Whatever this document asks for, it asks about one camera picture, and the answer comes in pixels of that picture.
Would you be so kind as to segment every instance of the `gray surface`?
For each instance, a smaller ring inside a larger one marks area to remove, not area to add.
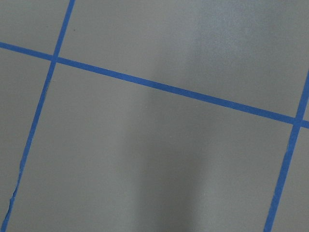
[[[306,109],[306,112],[305,112],[304,120],[309,121],[309,107],[308,106],[307,106],[307,109]]]
[[[57,65],[8,232],[260,232],[290,129]]]
[[[1,0],[0,41],[52,54],[68,0]]]
[[[60,55],[294,116],[309,1],[76,1]]]
[[[309,130],[301,129],[273,232],[307,231],[309,228]]]
[[[49,63],[3,49],[0,49],[0,59],[0,221],[2,222],[16,185],[19,162]]]

